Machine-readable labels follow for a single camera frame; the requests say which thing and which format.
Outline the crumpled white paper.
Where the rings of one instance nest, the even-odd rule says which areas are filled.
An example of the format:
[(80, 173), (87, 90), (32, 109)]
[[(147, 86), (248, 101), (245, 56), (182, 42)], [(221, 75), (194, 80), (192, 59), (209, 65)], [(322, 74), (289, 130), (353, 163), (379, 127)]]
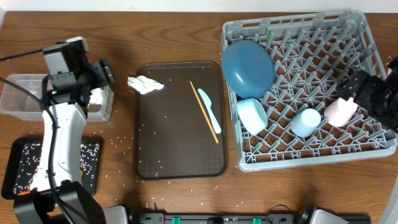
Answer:
[(164, 87), (163, 84), (143, 75), (139, 75), (138, 77), (129, 77), (127, 79), (127, 85), (142, 95), (150, 93), (154, 90), (161, 90)]

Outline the dark blue plate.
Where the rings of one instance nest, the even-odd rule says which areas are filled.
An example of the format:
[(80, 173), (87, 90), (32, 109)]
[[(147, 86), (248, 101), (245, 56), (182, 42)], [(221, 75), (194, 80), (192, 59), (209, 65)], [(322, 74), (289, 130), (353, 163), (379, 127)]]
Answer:
[(274, 63), (256, 42), (240, 40), (228, 45), (221, 60), (226, 82), (241, 98), (260, 99), (274, 84)]

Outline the light blue rice bowl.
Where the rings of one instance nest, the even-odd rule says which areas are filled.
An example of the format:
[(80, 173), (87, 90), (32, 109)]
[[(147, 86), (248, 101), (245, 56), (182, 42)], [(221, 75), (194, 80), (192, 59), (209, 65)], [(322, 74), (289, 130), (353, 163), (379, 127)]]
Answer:
[(268, 117), (257, 99), (248, 98), (238, 101), (237, 110), (243, 126), (250, 134), (257, 135), (267, 127)]

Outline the orange carrot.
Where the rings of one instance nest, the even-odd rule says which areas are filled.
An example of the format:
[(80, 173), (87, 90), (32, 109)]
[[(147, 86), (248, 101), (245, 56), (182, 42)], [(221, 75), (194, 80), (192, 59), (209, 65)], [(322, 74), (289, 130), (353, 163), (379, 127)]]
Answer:
[(30, 190), (26, 190), (26, 191), (20, 192), (18, 194), (18, 196), (29, 195), (29, 194), (30, 194)]

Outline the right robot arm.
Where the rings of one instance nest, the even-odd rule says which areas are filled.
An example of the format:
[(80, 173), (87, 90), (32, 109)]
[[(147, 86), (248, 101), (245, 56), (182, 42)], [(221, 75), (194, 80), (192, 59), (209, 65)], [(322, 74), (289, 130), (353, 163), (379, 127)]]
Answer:
[(352, 98), (370, 117), (397, 134), (397, 57), (390, 56), (386, 66), (385, 79), (357, 70), (339, 81), (336, 91), (346, 101)]

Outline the light blue plastic knife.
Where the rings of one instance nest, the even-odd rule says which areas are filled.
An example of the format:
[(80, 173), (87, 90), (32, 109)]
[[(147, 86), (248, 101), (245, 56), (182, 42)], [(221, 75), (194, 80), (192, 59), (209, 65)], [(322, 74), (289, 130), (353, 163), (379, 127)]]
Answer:
[(204, 104), (206, 106), (206, 109), (207, 109), (207, 112), (208, 112), (208, 114), (210, 116), (210, 121), (211, 121), (211, 124), (213, 126), (213, 129), (214, 129), (215, 133), (216, 134), (220, 134), (221, 133), (221, 126), (220, 126), (218, 120), (216, 119), (215, 114), (214, 114), (214, 112), (213, 112), (213, 110), (211, 108), (210, 97), (201, 88), (198, 89), (198, 92), (199, 92), (199, 94), (200, 94), (200, 96), (201, 96), (201, 98), (202, 98), (202, 100), (203, 100), (203, 102), (204, 102)]

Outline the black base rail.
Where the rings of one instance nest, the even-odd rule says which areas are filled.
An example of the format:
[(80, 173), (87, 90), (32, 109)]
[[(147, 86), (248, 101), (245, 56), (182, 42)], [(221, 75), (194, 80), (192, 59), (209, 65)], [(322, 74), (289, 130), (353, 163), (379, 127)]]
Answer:
[(293, 213), (271, 213), (268, 215), (164, 215), (143, 213), (133, 218), (133, 224), (371, 224), (366, 215), (337, 216), (317, 209), (301, 215)]

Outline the brown serving tray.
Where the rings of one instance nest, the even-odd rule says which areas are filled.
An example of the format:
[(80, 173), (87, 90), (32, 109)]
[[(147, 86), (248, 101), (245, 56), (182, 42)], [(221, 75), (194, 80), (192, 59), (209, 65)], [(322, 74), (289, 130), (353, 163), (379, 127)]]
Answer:
[[(142, 180), (214, 177), (228, 168), (223, 76), (212, 61), (151, 63), (138, 71), (164, 85), (138, 95), (134, 118), (134, 171)], [(221, 126), (214, 137), (189, 81), (211, 100)]]

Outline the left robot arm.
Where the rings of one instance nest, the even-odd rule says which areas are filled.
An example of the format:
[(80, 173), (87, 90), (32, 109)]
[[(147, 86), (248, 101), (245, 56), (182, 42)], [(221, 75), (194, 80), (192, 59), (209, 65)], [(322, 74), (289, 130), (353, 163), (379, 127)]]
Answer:
[(91, 90), (116, 79), (106, 59), (50, 62), (42, 80), (45, 134), (31, 189), (14, 200), (20, 223), (127, 223), (123, 206), (102, 208), (81, 182), (80, 153)]

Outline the white rice pile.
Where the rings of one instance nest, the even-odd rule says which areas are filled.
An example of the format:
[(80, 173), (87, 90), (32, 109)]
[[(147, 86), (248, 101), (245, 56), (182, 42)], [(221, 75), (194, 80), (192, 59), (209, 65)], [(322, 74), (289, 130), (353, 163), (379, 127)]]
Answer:
[(36, 189), (41, 191), (44, 189), (46, 183), (45, 172), (42, 168), (39, 168), (35, 175), (33, 176), (32, 183), (30, 185), (30, 190)]

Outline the grey plastic dishwasher rack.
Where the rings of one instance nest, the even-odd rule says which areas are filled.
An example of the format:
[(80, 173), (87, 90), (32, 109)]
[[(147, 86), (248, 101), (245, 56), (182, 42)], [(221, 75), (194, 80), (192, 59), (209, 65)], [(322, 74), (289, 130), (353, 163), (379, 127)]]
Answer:
[(395, 153), (397, 135), (358, 108), (343, 127), (323, 119), (312, 135), (292, 132), (292, 118), (313, 108), (319, 112), (338, 98), (338, 81), (363, 69), (386, 73), (365, 15), (361, 11), (328, 12), (229, 21), (223, 24), (220, 49), (240, 40), (262, 47), (274, 62), (274, 86), (261, 97), (267, 127), (250, 134), (237, 111), (237, 94), (229, 105), (237, 167), (243, 172), (312, 166), (386, 157)]

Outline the foil wrapper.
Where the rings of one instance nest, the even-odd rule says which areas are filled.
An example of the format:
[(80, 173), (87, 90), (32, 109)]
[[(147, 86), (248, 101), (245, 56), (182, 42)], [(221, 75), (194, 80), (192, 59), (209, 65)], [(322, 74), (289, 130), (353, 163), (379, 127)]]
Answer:
[(95, 88), (91, 90), (90, 105), (102, 105), (105, 99), (105, 91), (102, 88)]

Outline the clear plastic bin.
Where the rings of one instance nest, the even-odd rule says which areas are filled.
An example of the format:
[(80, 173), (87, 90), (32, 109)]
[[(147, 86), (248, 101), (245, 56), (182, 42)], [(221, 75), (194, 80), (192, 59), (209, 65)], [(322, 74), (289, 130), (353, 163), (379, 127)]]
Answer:
[[(44, 77), (44, 74), (12, 74), (7, 77), (7, 80), (41, 98)], [(109, 86), (102, 89), (105, 91), (103, 104), (89, 106), (88, 122), (107, 122), (111, 117), (114, 93)], [(4, 85), (1, 89), (1, 113), (24, 121), (41, 122), (43, 120), (42, 110), (37, 102), (9, 85)]]

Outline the light blue plastic cup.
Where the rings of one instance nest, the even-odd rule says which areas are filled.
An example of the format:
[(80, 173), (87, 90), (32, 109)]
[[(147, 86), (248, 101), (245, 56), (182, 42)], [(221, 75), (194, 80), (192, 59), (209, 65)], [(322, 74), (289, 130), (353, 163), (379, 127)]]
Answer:
[(312, 108), (307, 108), (296, 114), (292, 119), (292, 132), (299, 137), (309, 137), (321, 122), (320, 113)]

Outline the pink plastic cup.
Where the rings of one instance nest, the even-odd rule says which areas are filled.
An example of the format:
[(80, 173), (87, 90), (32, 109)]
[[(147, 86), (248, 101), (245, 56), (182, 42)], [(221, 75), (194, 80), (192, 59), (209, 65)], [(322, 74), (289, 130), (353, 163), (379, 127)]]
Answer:
[(332, 104), (327, 106), (324, 110), (324, 117), (332, 126), (345, 126), (357, 110), (358, 105), (353, 101), (353, 98), (344, 100), (338, 98)]

